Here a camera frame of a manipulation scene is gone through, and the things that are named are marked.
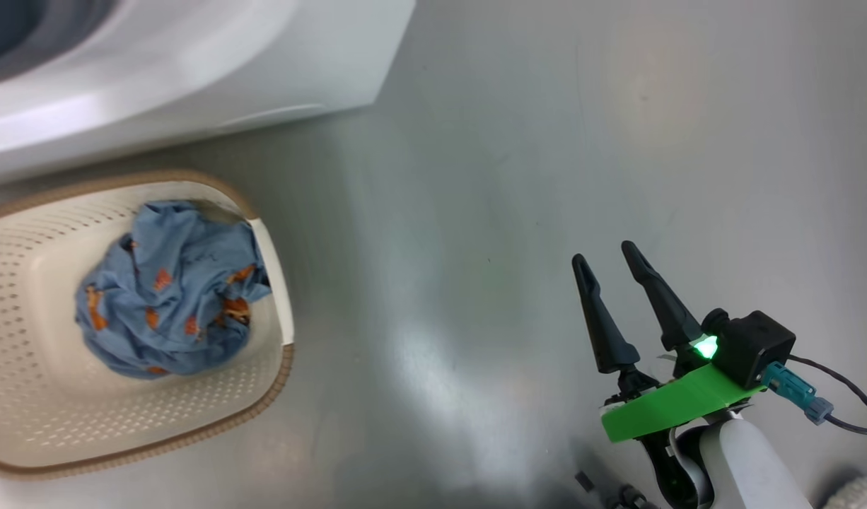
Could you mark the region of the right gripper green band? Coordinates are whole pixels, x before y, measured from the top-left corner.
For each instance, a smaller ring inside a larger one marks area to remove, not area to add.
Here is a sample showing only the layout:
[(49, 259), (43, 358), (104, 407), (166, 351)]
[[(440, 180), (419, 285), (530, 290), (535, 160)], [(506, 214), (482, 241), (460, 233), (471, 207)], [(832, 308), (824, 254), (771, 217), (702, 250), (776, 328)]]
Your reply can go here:
[[(701, 325), (630, 240), (621, 244), (633, 278), (646, 292), (666, 351), (703, 336)], [(740, 410), (766, 389), (766, 374), (743, 387), (707, 363), (662, 384), (641, 373), (640, 355), (606, 308), (582, 254), (571, 259), (596, 368), (618, 374), (619, 393), (606, 399), (601, 422), (613, 443), (643, 445), (666, 502), (673, 508), (766, 508), (769, 442)]]

